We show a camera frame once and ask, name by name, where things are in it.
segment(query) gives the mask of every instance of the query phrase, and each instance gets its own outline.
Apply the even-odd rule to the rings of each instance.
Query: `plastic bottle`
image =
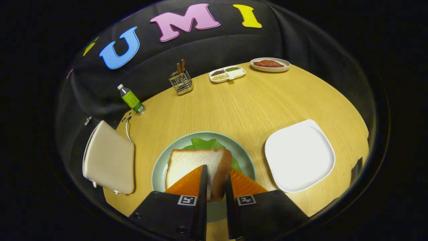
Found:
[[[141,115],[146,110],[141,101],[130,89],[123,87],[122,84],[120,84],[117,89],[120,91],[120,97],[122,97],[122,99],[135,111],[135,113],[137,113],[137,115]]]

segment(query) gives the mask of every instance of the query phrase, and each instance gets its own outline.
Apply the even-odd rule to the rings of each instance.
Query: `yellow letter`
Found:
[[[244,18],[244,21],[242,22],[242,25],[246,27],[257,27],[261,28],[262,25],[257,21],[256,17],[254,16],[253,10],[254,8],[246,5],[241,4],[233,4],[233,6],[242,14],[242,17]]]
[[[97,39],[98,39],[99,37],[97,37],[94,41],[92,41],[92,43],[90,43],[89,45],[88,45],[88,47],[86,47],[86,49],[85,49],[85,52],[83,53],[83,56],[85,56],[86,55],[86,53],[95,45],[95,41],[97,41]]]

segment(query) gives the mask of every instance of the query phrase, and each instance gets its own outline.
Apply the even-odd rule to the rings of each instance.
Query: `wire utensil holder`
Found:
[[[171,82],[172,87],[174,87],[174,90],[177,92],[178,95],[182,95],[193,90],[192,78],[190,77],[186,69],[184,69],[184,71],[180,74],[178,73],[178,71],[172,73],[170,75],[169,81]]]

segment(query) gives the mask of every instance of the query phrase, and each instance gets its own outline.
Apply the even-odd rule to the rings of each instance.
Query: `yellow letter i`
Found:
[[[241,4],[233,4],[233,6],[242,14],[242,17],[244,18],[244,21],[242,22],[242,25],[246,27],[257,27],[261,28],[262,25],[257,21],[256,17],[254,16],[253,10],[254,8],[246,5]]]

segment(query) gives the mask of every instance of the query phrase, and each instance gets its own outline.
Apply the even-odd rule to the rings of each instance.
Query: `letter m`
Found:
[[[220,23],[215,21],[211,13],[208,11],[207,3],[189,6],[184,16],[172,12],[166,12],[152,18],[150,22],[156,22],[158,24],[162,33],[160,41],[165,42],[180,35],[178,31],[174,31],[172,29],[171,25],[183,30],[184,32],[190,32],[194,19],[196,20],[196,29],[207,29],[220,26]]]

